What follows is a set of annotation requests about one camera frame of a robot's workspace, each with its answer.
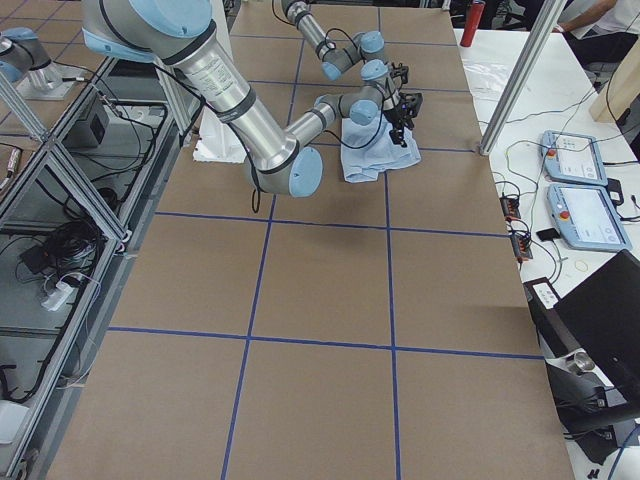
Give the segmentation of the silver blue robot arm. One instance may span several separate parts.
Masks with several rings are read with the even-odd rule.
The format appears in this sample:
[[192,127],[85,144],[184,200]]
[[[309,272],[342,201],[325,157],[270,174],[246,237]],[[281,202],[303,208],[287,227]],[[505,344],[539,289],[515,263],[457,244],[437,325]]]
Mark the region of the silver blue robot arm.
[[356,35],[339,48],[316,21],[305,1],[284,1],[283,14],[314,48],[330,80],[360,66],[362,87],[324,95],[298,120],[282,128],[236,69],[216,38],[207,1],[85,1],[86,46],[96,53],[139,63],[161,60],[180,70],[228,125],[247,152],[245,171],[259,192],[308,197],[320,185],[323,162],[310,142],[337,119],[358,125],[383,115],[395,145],[405,146],[423,99],[404,93],[408,68],[388,60],[380,32]]
[[381,114],[395,129],[414,128],[422,95],[402,91],[409,80],[409,67],[389,59],[380,31],[347,35],[346,44],[341,46],[321,27],[308,2],[283,1],[281,9],[286,21],[314,49],[328,80],[339,79],[353,67],[360,69],[363,85],[359,91],[329,97],[337,116],[367,125]]

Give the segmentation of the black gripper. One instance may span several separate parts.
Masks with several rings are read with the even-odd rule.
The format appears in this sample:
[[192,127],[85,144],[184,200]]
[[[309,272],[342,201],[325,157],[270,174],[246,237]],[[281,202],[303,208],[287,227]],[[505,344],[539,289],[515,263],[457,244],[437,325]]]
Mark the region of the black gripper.
[[423,95],[421,93],[403,93],[402,94],[402,110],[404,117],[414,119],[418,116],[423,103]]
[[405,140],[405,128],[413,129],[412,107],[405,97],[396,100],[390,97],[384,102],[384,116],[392,125],[389,132],[390,138],[396,145],[407,147]]

